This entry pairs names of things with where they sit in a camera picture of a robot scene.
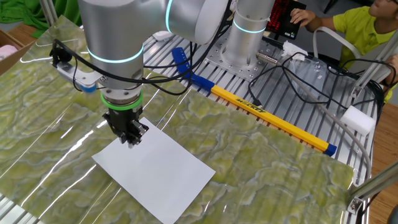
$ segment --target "white paper sheet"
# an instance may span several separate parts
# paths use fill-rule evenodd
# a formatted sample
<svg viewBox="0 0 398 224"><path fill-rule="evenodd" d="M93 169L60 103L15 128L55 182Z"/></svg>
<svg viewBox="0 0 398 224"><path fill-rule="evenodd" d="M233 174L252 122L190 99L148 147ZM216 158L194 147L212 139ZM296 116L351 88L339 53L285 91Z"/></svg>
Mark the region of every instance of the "white paper sheet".
<svg viewBox="0 0 398 224"><path fill-rule="evenodd" d="M157 219L172 224L215 171L147 119L140 122L149 130L138 146L116 139L93 159Z"/></svg>

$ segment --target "green cloth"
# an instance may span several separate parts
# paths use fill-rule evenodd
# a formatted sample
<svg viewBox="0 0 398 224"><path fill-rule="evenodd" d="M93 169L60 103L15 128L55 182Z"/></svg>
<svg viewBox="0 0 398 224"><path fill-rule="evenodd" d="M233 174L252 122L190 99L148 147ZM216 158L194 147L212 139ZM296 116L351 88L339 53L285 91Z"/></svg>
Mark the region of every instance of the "green cloth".
<svg viewBox="0 0 398 224"><path fill-rule="evenodd" d="M53 0L58 17L64 15L76 25L81 25L77 0ZM39 0L0 0L0 22L24 21L37 31L32 37L39 38L49 28Z"/></svg>

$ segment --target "child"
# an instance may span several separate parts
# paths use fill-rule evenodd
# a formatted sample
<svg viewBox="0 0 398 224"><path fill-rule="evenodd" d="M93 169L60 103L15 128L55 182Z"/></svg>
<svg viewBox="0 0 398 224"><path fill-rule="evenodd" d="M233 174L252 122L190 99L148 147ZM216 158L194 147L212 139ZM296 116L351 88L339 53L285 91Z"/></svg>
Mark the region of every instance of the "child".
<svg viewBox="0 0 398 224"><path fill-rule="evenodd" d="M353 44L362 55L367 54L375 47L387 42L396 29L398 29L398 0L375 0L371 7L360 7L346 11L334 17L319 18L312 11L294 9L291 14L291 22L301 23L308 31L314 32L319 27L327 27L333 31L346 35L346 40ZM340 65L350 59L355 59L354 54L343 46L341 50ZM387 63L393 65L398 71L398 55L390 56ZM382 81L384 86L398 83L398 74L394 79L394 72ZM387 103L392 97L392 89L385 95Z"/></svg>

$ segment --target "red object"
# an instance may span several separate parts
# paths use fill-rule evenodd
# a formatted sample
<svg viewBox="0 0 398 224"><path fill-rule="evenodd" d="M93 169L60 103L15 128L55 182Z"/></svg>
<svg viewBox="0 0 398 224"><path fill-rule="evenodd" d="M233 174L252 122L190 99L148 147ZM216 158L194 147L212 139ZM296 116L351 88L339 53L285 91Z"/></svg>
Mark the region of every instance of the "red object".
<svg viewBox="0 0 398 224"><path fill-rule="evenodd" d="M271 12L271 21L268 22L267 30L279 33L279 27L285 17L286 10L289 8L290 0L275 0L274 8Z"/></svg>

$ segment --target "green marbled mat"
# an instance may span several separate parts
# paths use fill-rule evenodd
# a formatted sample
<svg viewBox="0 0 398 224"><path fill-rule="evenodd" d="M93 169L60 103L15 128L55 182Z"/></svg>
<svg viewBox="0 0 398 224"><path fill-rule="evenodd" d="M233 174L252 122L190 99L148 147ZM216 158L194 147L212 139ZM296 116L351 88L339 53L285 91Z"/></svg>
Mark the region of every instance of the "green marbled mat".
<svg viewBox="0 0 398 224"><path fill-rule="evenodd" d="M88 58L84 33L61 17L0 77L0 192L45 223L159 223L91 158L115 139L107 109L51 66L53 38ZM146 85L144 104L147 119L216 171L177 223L340 222L352 168L193 90Z"/></svg>

